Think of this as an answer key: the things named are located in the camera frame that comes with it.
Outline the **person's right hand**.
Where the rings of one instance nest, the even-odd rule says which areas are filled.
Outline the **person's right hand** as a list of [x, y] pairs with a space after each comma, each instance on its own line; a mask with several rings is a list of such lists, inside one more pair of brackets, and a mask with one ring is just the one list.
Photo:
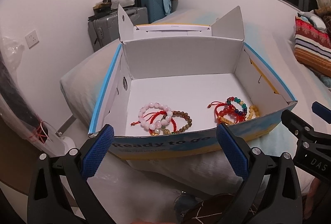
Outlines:
[[323, 201], [328, 192], [328, 185], [321, 180], [315, 178], [311, 182], [309, 192], [306, 196], [306, 201], [303, 210], [303, 219], [309, 219], [320, 203]]

